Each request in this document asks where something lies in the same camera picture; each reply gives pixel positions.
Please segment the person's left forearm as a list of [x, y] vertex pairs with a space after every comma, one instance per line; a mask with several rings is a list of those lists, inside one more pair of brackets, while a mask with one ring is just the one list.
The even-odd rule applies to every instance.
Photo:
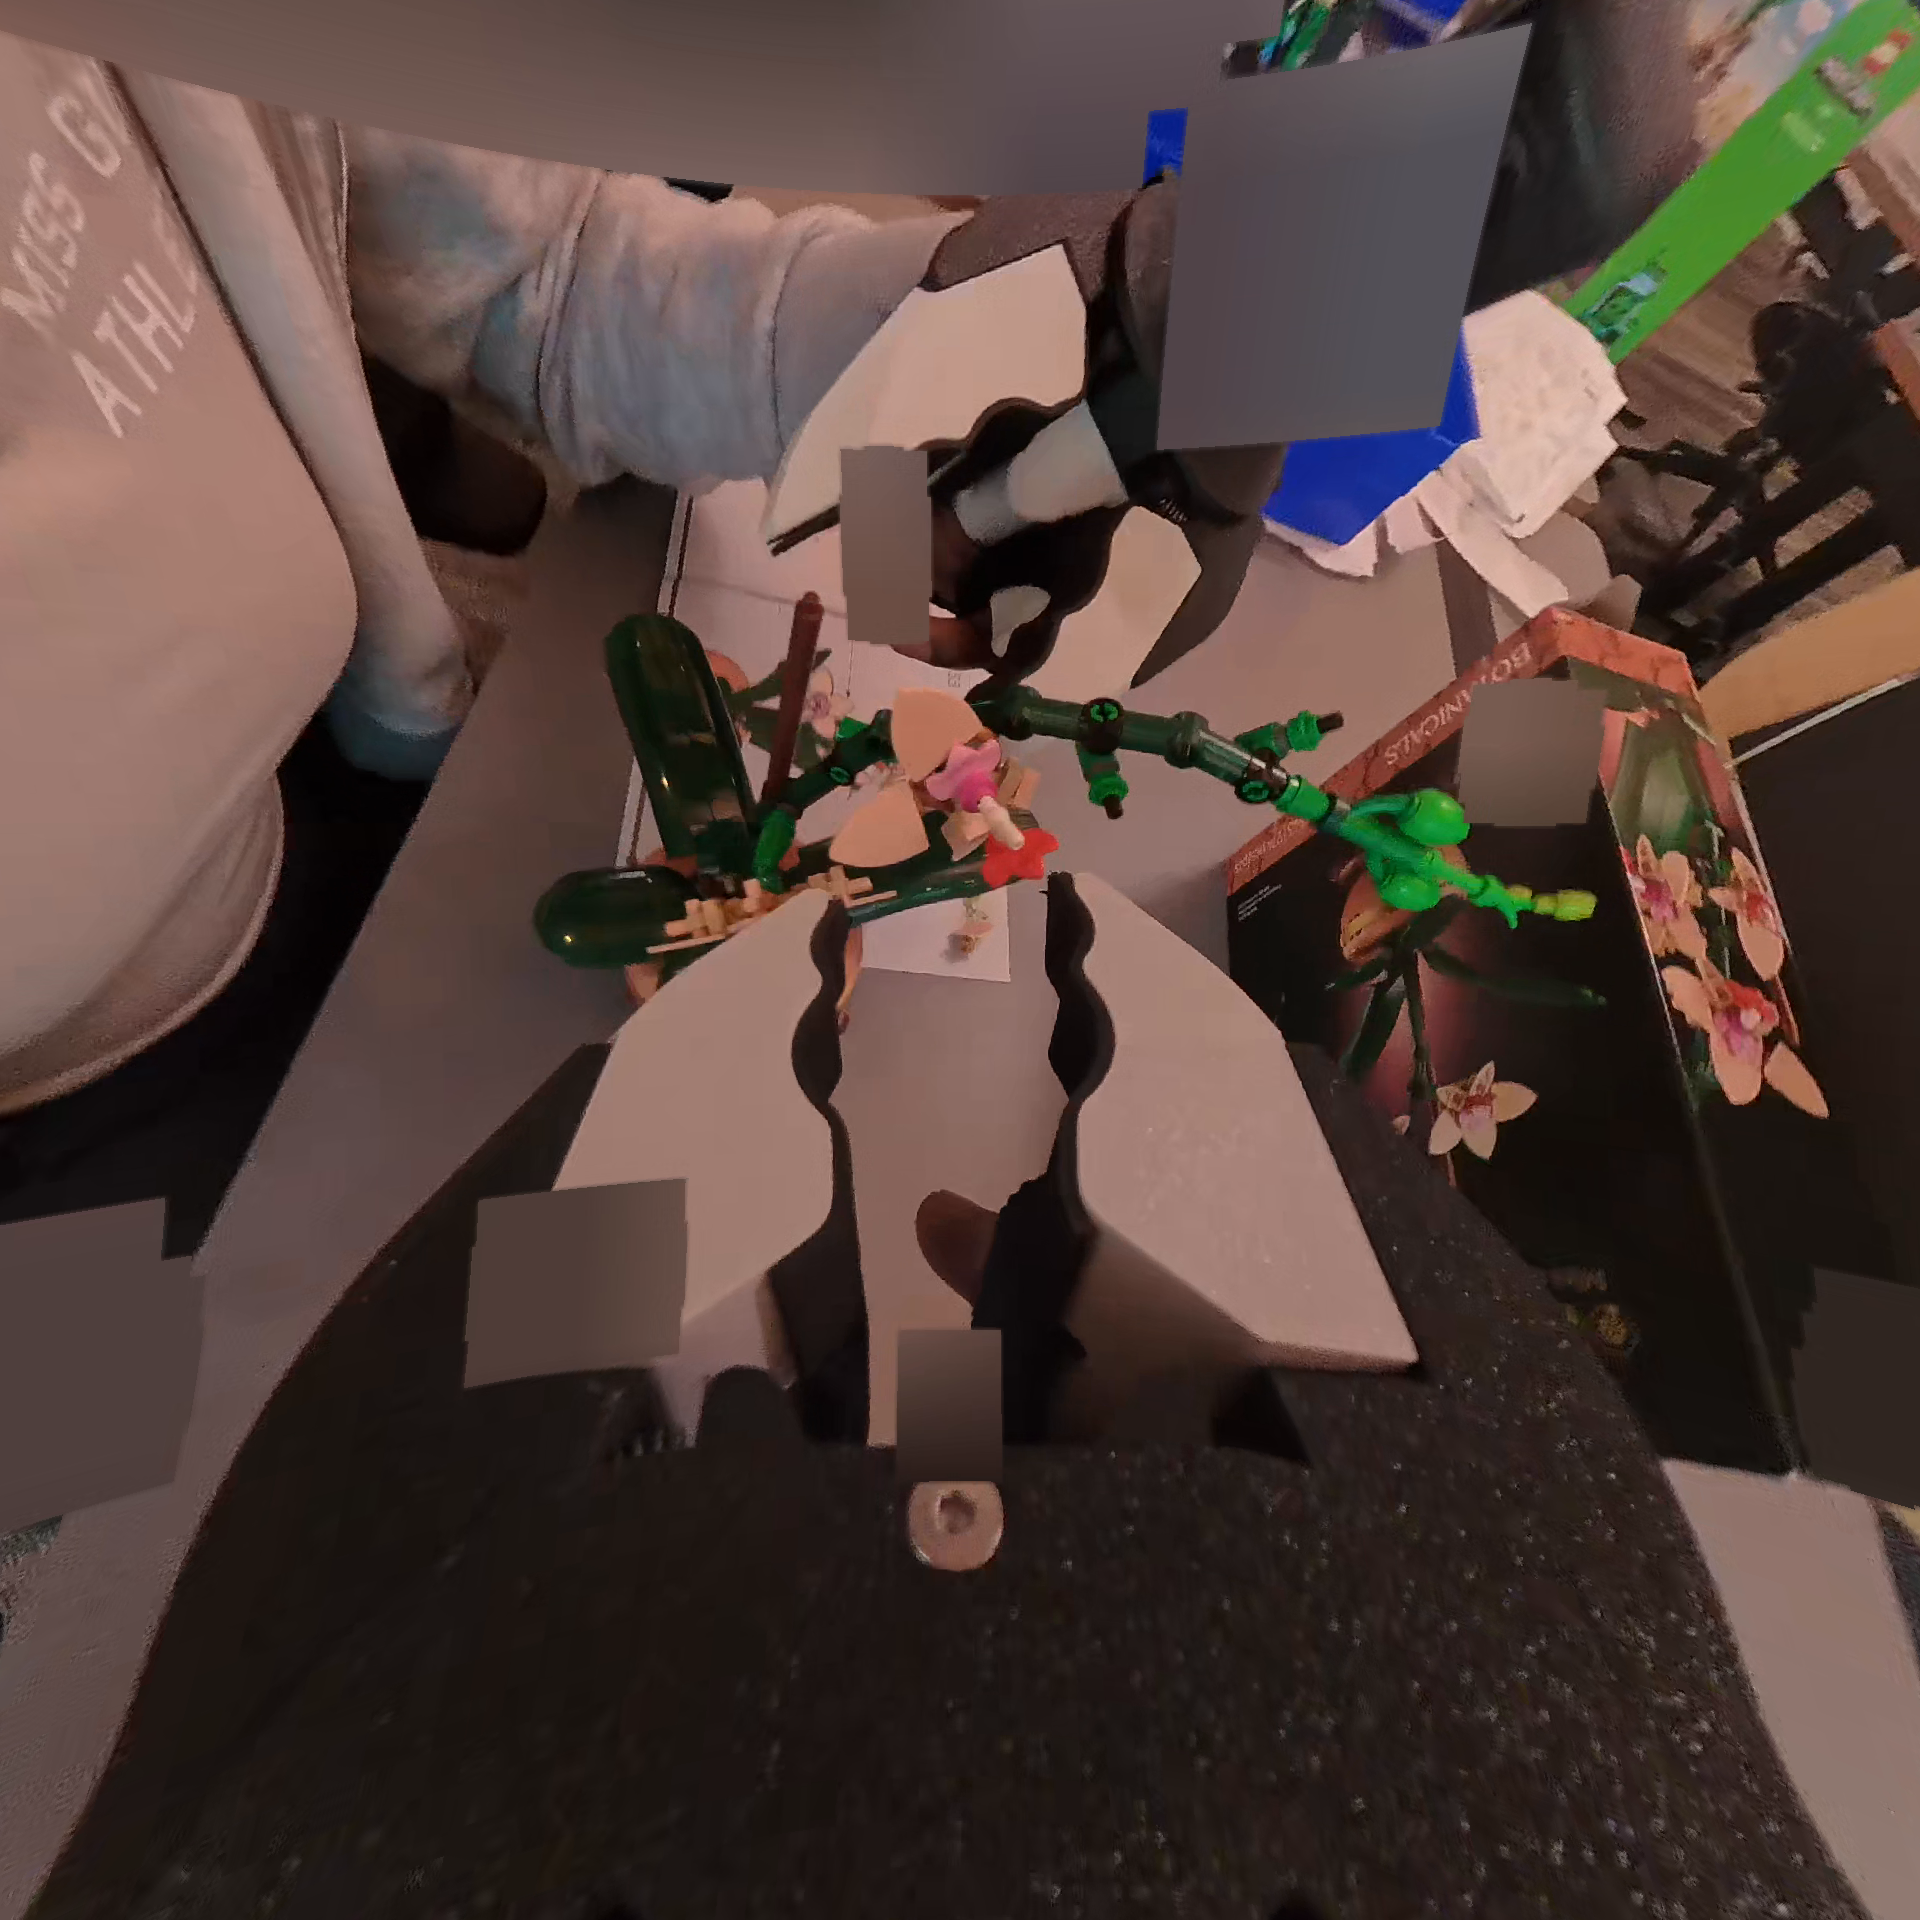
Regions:
[[349, 128], [363, 348], [573, 479], [767, 478], [957, 212], [771, 212], [648, 176]]

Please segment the crumpled white paper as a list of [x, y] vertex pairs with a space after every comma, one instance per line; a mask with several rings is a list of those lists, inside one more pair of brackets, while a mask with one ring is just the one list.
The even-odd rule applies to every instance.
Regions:
[[1440, 425], [1297, 443], [1263, 523], [1351, 577], [1384, 550], [1446, 543], [1535, 615], [1567, 587], [1520, 542], [1610, 457], [1622, 405], [1606, 350], [1545, 295], [1520, 292], [1465, 317]]

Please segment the grey desk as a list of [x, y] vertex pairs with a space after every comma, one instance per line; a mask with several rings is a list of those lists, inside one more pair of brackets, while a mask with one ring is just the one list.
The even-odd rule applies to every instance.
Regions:
[[3, 1916], [1914, 1916], [1866, 1503], [1669, 1472], [1304, 1049], [1423, 1364], [1280, 1375], [1280, 1456], [1014, 1451], [949, 1574], [873, 1449], [462, 1387], [474, 1211], [617, 1014], [518, 925], [617, 807], [559, 613], [662, 535], [551, 548], [207, 1238], [175, 1481], [10, 1571]]

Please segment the black orchid print box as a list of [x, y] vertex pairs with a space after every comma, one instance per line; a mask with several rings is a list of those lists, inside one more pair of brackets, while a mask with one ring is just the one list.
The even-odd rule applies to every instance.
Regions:
[[1231, 979], [1549, 1283], [1659, 1451], [1799, 1472], [1792, 1350], [1840, 1144], [1789, 936], [1688, 660], [1554, 608], [1329, 777], [1545, 915], [1409, 893], [1281, 820], [1222, 880]]

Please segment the brick orchid plant model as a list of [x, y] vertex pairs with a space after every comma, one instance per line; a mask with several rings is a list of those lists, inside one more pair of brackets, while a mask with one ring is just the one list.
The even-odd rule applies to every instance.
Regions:
[[755, 705], [784, 673], [747, 687], [717, 676], [702, 640], [665, 613], [630, 615], [602, 645], [617, 718], [640, 795], [657, 829], [657, 859], [573, 871], [535, 905], [535, 934], [575, 969], [650, 969], [667, 981], [782, 905], [824, 896], [853, 928], [931, 907], [977, 905], [1049, 875], [1058, 839], [1033, 804], [1035, 779], [1013, 747], [1072, 744], [1088, 803], [1118, 820], [1130, 785], [1127, 753], [1225, 783], [1358, 854], [1383, 907], [1413, 918], [1413, 959], [1358, 963], [1347, 987], [1378, 989], [1409, 1012], [1419, 966], [1509, 1000], [1594, 1009], [1602, 997], [1539, 975], [1487, 975], [1440, 947], [1462, 907], [1525, 918], [1585, 920], [1584, 892], [1533, 893], [1466, 868], [1469, 828], [1438, 788], [1338, 800], [1289, 767], [1336, 712], [1222, 735], [1194, 711], [1138, 711], [1112, 694], [1074, 704], [1016, 678], [966, 693], [907, 687], [871, 718], [838, 716], [800, 749], [806, 683], [775, 711]]

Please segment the white instruction booklet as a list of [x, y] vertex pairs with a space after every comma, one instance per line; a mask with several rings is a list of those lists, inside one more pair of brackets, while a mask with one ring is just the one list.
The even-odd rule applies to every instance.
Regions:
[[[803, 592], [822, 598], [819, 647], [827, 651], [830, 693], [810, 693], [803, 711], [830, 728], [845, 716], [867, 719], [886, 708], [899, 687], [943, 687], [966, 693], [977, 672], [943, 670], [898, 651], [850, 645], [841, 590], [835, 532], [817, 535], [795, 550], [770, 557], [759, 539], [760, 484], [727, 484], [678, 502], [667, 543], [662, 611], [690, 625], [705, 651], [714, 654], [714, 673], [759, 681], [782, 670], [792, 603]], [[927, 974], [973, 981], [1013, 979], [1010, 896], [990, 896], [998, 936], [969, 964], [943, 956], [949, 925], [960, 903], [899, 915], [864, 934], [867, 969]]]

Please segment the blue plastic bin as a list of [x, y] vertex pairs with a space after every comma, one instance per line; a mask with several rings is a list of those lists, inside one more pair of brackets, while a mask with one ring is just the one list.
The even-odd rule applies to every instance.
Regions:
[[1483, 137], [1402, 115], [1250, 129], [1241, 109], [1146, 115], [1143, 176], [1182, 187], [1169, 286], [1189, 449], [1281, 440], [1280, 528], [1346, 543], [1479, 430], [1466, 277], [1491, 181]]

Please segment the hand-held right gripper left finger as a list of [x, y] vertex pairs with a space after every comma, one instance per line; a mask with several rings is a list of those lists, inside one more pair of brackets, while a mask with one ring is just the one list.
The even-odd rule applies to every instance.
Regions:
[[615, 1035], [555, 1179], [593, 1193], [579, 1368], [827, 1373], [861, 1340], [841, 1076], [845, 907], [795, 892]]

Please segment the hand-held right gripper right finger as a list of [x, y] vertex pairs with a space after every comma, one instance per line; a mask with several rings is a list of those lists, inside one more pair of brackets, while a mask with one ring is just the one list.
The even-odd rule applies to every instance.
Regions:
[[1281, 1032], [1090, 872], [1046, 880], [1051, 1176], [1086, 1257], [1064, 1327], [1098, 1375], [1419, 1352]]

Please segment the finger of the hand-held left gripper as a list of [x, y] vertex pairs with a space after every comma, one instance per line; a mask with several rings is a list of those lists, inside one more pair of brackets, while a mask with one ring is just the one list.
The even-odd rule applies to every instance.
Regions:
[[1054, 414], [1086, 388], [1088, 300], [1066, 245], [913, 289], [833, 379], [765, 489], [771, 553], [835, 520], [847, 448], [905, 448], [934, 481], [1010, 407]]
[[1199, 573], [1177, 523], [1128, 507], [1098, 584], [1080, 608], [1063, 615], [1042, 662], [1042, 687], [1127, 689]]

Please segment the green printed box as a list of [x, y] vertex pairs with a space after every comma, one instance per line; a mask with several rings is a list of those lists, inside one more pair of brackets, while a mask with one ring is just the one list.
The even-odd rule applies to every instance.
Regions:
[[1690, 148], [1567, 296], [1610, 363], [1643, 348], [1917, 86], [1905, 3], [1680, 5]]

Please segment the black panel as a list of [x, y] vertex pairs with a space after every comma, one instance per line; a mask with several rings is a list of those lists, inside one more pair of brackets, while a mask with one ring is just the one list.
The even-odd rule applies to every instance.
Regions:
[[1808, 1469], [1914, 1507], [1917, 685], [1775, 726], [1735, 758], [1782, 909], [1816, 1120], [1763, 1093], [1735, 1165], [1749, 1268]]

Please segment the person's torso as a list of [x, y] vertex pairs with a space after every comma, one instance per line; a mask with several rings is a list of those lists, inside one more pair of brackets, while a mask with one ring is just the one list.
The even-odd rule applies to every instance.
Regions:
[[3, 36], [3, 1115], [128, 1064], [247, 963], [281, 758], [327, 704], [431, 771], [464, 635], [399, 505], [344, 279], [238, 103], [218, 267], [105, 61]]

